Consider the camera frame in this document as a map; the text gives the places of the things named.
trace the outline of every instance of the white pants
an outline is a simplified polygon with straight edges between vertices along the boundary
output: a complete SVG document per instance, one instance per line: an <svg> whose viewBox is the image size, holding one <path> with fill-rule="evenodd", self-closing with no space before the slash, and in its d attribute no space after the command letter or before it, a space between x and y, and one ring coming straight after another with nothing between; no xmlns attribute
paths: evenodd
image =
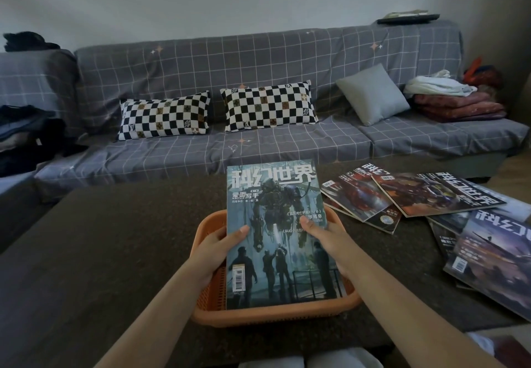
<svg viewBox="0 0 531 368"><path fill-rule="evenodd" d="M241 363L238 368L383 368L375 357L361 347L315 354L304 365L302 357L263 359Z"/></svg>

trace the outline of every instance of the sofa backrest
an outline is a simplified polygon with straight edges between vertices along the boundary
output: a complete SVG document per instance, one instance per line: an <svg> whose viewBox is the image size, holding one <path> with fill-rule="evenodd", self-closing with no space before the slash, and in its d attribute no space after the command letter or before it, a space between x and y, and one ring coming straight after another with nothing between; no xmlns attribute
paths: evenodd
<svg viewBox="0 0 531 368"><path fill-rule="evenodd" d="M54 111L66 124L66 134L79 137L85 130L76 103L76 59L67 50L6 52L0 54L0 105L33 105Z"/></svg>
<svg viewBox="0 0 531 368"><path fill-rule="evenodd" d="M375 24L96 46L79 49L76 57L83 123L89 133L110 133L121 122L119 98L164 99L209 90L209 119L222 122L220 89L241 84L311 80L317 112L342 112L347 103L335 81L377 63L400 88L416 75L441 69L456 76L461 35L448 21Z"/></svg>

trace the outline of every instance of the hand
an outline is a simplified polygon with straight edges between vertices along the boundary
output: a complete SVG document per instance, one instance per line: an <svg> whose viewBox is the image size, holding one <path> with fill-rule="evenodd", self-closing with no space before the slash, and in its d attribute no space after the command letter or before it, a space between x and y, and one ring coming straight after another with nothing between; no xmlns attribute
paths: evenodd
<svg viewBox="0 0 531 368"><path fill-rule="evenodd" d="M348 265L352 258L352 248L355 246L355 242L347 232L334 223L328 223L328 230L325 230L306 216L301 216L300 221L304 231L317 238L328 255L335 259L340 273L349 277Z"/></svg>
<svg viewBox="0 0 531 368"><path fill-rule="evenodd" d="M203 290L209 285L214 271L223 263L227 252L238 245L249 233L249 226L226 235L227 227L222 227L209 234L197 247L196 251L183 264L195 282Z"/></svg>

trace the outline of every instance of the barcode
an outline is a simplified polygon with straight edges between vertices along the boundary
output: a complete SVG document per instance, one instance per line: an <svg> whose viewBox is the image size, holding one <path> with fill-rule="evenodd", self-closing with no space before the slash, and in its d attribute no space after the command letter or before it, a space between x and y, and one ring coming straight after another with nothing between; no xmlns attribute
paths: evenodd
<svg viewBox="0 0 531 368"><path fill-rule="evenodd" d="M459 273L464 273L467 265L468 262L465 259L456 256L452 269L457 270Z"/></svg>
<svg viewBox="0 0 531 368"><path fill-rule="evenodd" d="M233 266L233 293L245 291L245 264Z"/></svg>

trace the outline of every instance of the gray pillow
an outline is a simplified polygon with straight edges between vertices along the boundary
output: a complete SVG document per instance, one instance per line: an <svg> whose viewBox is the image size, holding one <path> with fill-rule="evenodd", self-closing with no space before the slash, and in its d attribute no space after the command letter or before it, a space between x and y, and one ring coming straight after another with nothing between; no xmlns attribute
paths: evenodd
<svg viewBox="0 0 531 368"><path fill-rule="evenodd" d="M381 64L335 82L365 126L409 109Z"/></svg>

